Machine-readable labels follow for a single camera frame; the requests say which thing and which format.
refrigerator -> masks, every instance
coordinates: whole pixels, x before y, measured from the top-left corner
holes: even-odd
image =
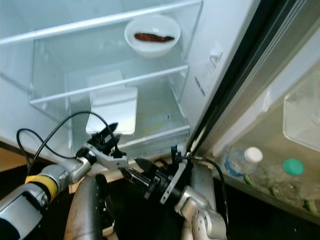
[[[253,145],[279,161],[300,158],[310,176],[320,171],[320,148],[312,144],[319,139],[318,128],[309,129],[310,122],[301,117],[310,113],[303,111],[312,105],[304,101],[315,103],[320,95],[309,94],[317,89],[316,80],[308,87],[308,79],[320,71],[318,1],[2,0],[0,4],[1,142],[16,147],[20,128],[45,138],[66,116],[98,109],[94,99],[99,98],[108,106],[98,113],[107,116],[109,124],[117,119],[129,122],[118,146],[130,163],[135,157],[168,155],[174,145],[217,160],[228,146]],[[126,27],[159,15],[178,24],[180,38],[163,56],[141,56],[126,42]],[[304,89],[304,84],[306,90],[300,94],[297,89]],[[115,107],[116,101],[123,103],[121,94],[126,91],[132,94],[131,107]],[[298,97],[313,98],[302,100],[301,113],[289,107],[291,116],[285,118],[286,103],[298,98],[296,91]],[[320,108],[311,108],[314,116],[320,114]],[[90,138],[91,124],[98,124],[93,122],[88,115],[71,119],[48,145],[71,156]],[[40,145],[27,132],[21,134],[21,142],[31,153]],[[41,156],[64,161],[45,149]],[[91,173],[106,170],[95,164]],[[241,180],[226,179],[264,201],[292,209]],[[318,221],[315,214],[296,211]]]

floor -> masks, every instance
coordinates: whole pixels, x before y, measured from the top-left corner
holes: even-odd
[[[0,173],[0,199],[23,184],[26,167]],[[215,181],[218,211],[223,213],[220,182]],[[120,240],[178,240],[183,219],[173,209],[143,199],[140,189],[121,179],[109,184],[116,209]],[[58,196],[43,218],[41,227],[28,239],[63,239],[73,194]],[[320,226],[286,213],[230,186],[227,187],[231,240],[319,239]]]

black cable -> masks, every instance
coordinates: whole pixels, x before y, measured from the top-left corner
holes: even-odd
[[[36,151],[35,155],[34,155],[34,158],[32,160],[32,162],[30,163],[30,167],[28,169],[28,172],[27,172],[27,176],[29,176],[37,158],[39,157],[40,155],[40,152],[42,151],[42,149],[46,146],[47,142],[52,138],[52,136],[58,131],[58,129],[66,122],[68,121],[69,119],[73,118],[74,116],[76,115],[80,115],[80,114],[92,114],[92,115],[95,115],[96,117],[98,117],[105,125],[106,129],[108,130],[113,142],[114,142],[114,150],[115,152],[119,152],[119,148],[118,148],[118,145],[117,145],[117,140],[113,134],[113,132],[110,130],[109,128],[109,125],[107,124],[107,122],[100,116],[98,115],[97,113],[95,112],[92,112],[92,111],[78,111],[78,112],[75,112],[69,116],[67,116],[65,119],[63,119],[53,130],[52,132],[46,137],[46,139],[43,141],[43,143],[41,144],[41,146],[38,148],[38,150]]]
[[[177,157],[178,159],[189,159],[189,160],[196,160],[196,161],[202,161],[206,162],[208,164],[211,164],[212,166],[215,167],[215,169],[218,171],[220,180],[221,180],[221,187],[222,187],[222,196],[223,196],[223,202],[224,202],[224,212],[225,212],[225,228],[226,228],[226,236],[227,240],[230,240],[229,236],[229,211],[228,211],[228,202],[227,202],[227,191],[226,191],[226,183],[225,183],[225,178],[224,175],[219,167],[218,164],[216,164],[214,161],[205,158],[205,157],[200,157],[200,156],[180,156]]]
[[[26,166],[27,168],[29,168],[30,166],[30,160],[29,160],[29,157],[28,157],[28,154],[26,152],[26,150],[24,149],[21,141],[20,141],[20,133],[24,131],[24,132],[30,132],[32,134],[34,134],[42,143],[44,142],[44,140],[39,136],[38,133],[36,133],[35,131],[29,129],[29,128],[20,128],[17,132],[16,132],[16,142],[18,143],[18,146],[21,150],[21,152],[23,153],[24,157],[25,157],[25,160],[26,160]],[[59,156],[60,158],[63,158],[63,159],[74,159],[75,156],[63,156],[57,152],[55,152],[54,150],[52,150],[47,144],[45,145],[45,147],[50,151],[52,152],[54,155],[57,155]]]

